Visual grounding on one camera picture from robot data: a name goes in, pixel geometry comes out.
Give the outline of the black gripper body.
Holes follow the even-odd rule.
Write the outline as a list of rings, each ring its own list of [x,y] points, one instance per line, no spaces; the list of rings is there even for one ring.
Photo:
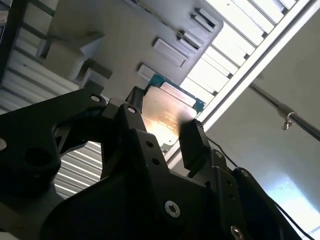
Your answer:
[[[152,189],[129,173],[109,177],[60,203],[42,240],[238,240],[221,221],[208,187],[170,172]]]

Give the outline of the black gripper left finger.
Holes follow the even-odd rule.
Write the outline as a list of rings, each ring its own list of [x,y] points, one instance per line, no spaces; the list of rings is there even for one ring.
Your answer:
[[[102,198],[125,191],[167,198],[171,173],[138,108],[86,89],[77,90],[0,117],[0,195],[38,198],[49,191],[61,157],[87,141],[102,145],[102,179],[77,194]]]

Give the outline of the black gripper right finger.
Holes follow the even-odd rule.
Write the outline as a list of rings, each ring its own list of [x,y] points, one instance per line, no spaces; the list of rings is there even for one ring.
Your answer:
[[[206,235],[216,240],[298,240],[300,236],[244,168],[230,169],[198,120],[184,122],[179,143],[188,177],[205,185]]]

